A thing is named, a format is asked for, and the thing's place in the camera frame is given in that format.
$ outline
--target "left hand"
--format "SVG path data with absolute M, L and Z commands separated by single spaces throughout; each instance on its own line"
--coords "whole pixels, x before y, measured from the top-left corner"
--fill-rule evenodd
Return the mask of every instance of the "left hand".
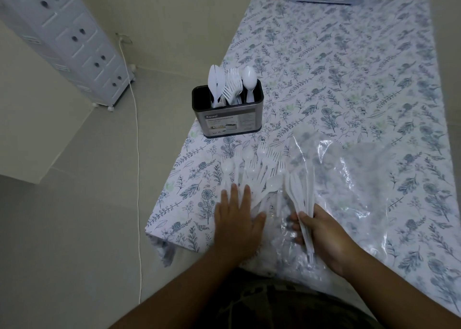
M 245 186 L 242 204 L 238 206 L 238 189 L 234 183 L 230 188 L 230 200 L 227 191 L 221 192 L 221 203 L 214 210 L 213 248 L 218 255 L 226 257 L 237 267 L 242 261 L 254 255 L 261 243 L 262 231 L 266 222 L 266 214 L 259 213 L 251 221 L 251 190 Z

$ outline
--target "printed flower pattern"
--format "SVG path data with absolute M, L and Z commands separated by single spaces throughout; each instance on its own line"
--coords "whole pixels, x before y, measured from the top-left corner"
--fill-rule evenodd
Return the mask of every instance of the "printed flower pattern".
M 223 66 L 256 70 L 262 130 L 207 139 L 193 123 L 147 223 L 160 254 L 210 246 L 220 156 L 258 141 L 285 152 L 293 129 L 311 126 L 343 146 L 392 145 L 387 264 L 459 315 L 459 211 L 434 46 L 428 0 L 251 0 Z

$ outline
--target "printed leaf pattern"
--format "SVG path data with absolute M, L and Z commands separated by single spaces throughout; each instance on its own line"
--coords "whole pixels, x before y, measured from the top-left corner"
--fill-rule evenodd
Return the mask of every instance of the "printed leaf pattern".
M 461 230 L 430 13 L 428 0 L 251 0 L 222 65 L 255 68 L 262 129 L 207 139 L 194 121 L 146 226 L 165 263 L 175 244 L 212 244 L 222 155 L 259 141 L 287 155 L 295 128 L 309 127 L 344 148 L 390 148 L 387 265 L 460 315 Z

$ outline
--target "white cable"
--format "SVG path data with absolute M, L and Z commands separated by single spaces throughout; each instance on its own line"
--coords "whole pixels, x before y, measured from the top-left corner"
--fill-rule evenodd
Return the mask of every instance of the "white cable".
M 136 207 L 137 207 L 137 212 L 138 212 L 138 228 L 137 228 L 137 230 L 138 230 L 138 255 L 139 255 L 139 300 L 138 300 L 138 303 L 140 304 L 141 303 L 141 292 L 142 292 L 142 262 L 141 262 L 141 232 L 139 231 L 139 127 L 138 127 L 138 108 L 136 106 L 135 94 L 134 94 L 133 89 L 131 87 L 130 73 L 128 73 L 128 67 L 126 66 L 125 55 L 123 54 L 122 38 L 120 38 L 118 40 L 118 47 L 120 48 L 120 51 L 122 52 L 123 61 L 125 62 L 126 75 L 128 76 L 128 85 L 130 86 L 131 95 L 133 96 L 133 101 L 135 103 L 136 150 L 138 152 L 138 179 L 137 179 L 138 193 L 137 193 L 137 201 L 136 201 Z

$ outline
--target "stainless steel cutlery holder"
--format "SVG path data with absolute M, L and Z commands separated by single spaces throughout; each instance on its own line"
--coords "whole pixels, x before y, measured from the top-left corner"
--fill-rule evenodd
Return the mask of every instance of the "stainless steel cutlery holder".
M 192 90 L 192 109 L 200 123 L 205 137 L 216 137 L 249 134 L 262 127 L 262 111 L 264 93 L 258 80 L 253 90 L 255 101 L 246 103 L 247 90 L 240 93 L 243 104 L 212 108 L 212 95 L 208 86 L 198 86 Z

